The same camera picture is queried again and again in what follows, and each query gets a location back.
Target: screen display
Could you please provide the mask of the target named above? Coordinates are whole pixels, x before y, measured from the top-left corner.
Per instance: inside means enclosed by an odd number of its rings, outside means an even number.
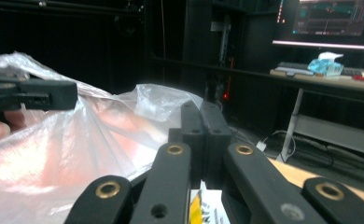
[[[363,49],[364,0],[281,0],[273,43]]]

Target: red object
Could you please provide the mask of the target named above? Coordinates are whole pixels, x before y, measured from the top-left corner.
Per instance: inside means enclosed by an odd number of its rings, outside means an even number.
[[[364,81],[364,77],[362,75],[355,75],[353,76],[353,80]]]

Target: desk leg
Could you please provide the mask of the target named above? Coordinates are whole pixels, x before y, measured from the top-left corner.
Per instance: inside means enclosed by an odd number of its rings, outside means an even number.
[[[285,136],[285,142],[282,147],[281,153],[277,157],[277,161],[287,162],[287,159],[290,157],[287,154],[287,150],[289,149],[290,140],[292,139],[293,132],[295,131],[295,125],[298,121],[299,108],[301,107],[301,98],[303,97],[304,90],[302,88],[299,89],[298,97],[296,98],[295,108],[293,109],[292,116],[290,117],[289,126],[287,127],[287,135]]]

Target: desk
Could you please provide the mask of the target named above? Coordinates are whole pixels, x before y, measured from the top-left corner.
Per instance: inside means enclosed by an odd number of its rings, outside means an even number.
[[[305,75],[295,75],[294,77],[286,77],[285,72],[274,71],[270,72],[271,75],[283,77],[285,79],[297,79],[305,80],[314,83],[318,86],[326,85],[328,87],[338,87],[338,88],[351,88],[351,92],[354,90],[364,91],[364,82],[353,80],[350,77],[316,77],[316,76],[305,76]],[[290,122],[287,128],[287,136],[283,145],[282,152],[278,158],[280,161],[287,161],[288,158],[288,148],[290,140],[294,133],[301,133],[303,135],[311,136],[322,141],[326,141],[341,147],[351,148],[355,151],[364,153],[364,131],[345,125],[310,118],[299,114],[299,108],[301,105],[301,99],[304,88],[299,89],[298,97],[296,99],[295,107],[292,112]],[[344,97],[344,99],[356,100],[354,98]]]
[[[277,168],[277,170],[284,176],[284,178],[287,179],[287,181],[300,188],[303,187],[304,181],[306,179],[318,176],[313,173],[309,173],[307,171],[284,164],[279,161],[270,160],[270,162],[275,166],[275,168]],[[364,200],[364,191],[359,189],[354,189],[352,187],[348,188],[352,190],[357,196],[359,196],[361,199]]]

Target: plastic bag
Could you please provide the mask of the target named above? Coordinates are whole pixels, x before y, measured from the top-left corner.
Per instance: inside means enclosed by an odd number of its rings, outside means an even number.
[[[0,55],[0,74],[11,62],[19,74],[72,80],[21,53]],[[27,128],[0,140],[0,223],[63,223],[94,179],[133,179],[150,168],[168,129],[180,127],[179,107],[202,102],[152,84],[121,95],[78,81],[77,87],[75,110],[23,109]]]

